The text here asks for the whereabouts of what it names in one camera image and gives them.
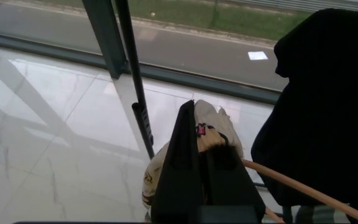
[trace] road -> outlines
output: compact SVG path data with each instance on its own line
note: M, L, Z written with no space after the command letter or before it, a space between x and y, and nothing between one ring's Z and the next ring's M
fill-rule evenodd
M0 34L100 54L88 18L39 7L0 3ZM134 23L139 60L213 77L282 90L271 48ZM268 60L250 60L263 51Z

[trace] glass panel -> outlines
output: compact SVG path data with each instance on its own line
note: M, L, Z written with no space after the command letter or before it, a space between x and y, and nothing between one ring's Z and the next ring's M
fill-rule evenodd
M101 54L80 0L0 0L0 34Z
M313 3L294 10L299 2L129 0L139 60L282 90L288 80L275 74L273 46L313 12Z

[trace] white marble floor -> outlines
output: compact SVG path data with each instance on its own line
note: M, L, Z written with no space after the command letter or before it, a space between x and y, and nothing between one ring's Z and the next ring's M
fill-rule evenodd
M272 106L144 79L157 152L179 107L223 107L250 147ZM25 220L141 222L149 162L131 104L131 77L0 48L0 224ZM254 181L260 181L250 171ZM266 204L281 212L272 196Z

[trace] black cloth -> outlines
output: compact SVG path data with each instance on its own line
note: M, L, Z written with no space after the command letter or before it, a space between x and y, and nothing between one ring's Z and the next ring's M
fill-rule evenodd
M318 11L280 39L289 78L251 149L255 162L358 209L358 12ZM280 205L319 205L263 175Z

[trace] metal fence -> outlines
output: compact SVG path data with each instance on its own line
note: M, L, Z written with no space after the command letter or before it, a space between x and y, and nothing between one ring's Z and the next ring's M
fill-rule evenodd
M337 8L358 11L358 0L231 0L247 4L315 12L320 9Z

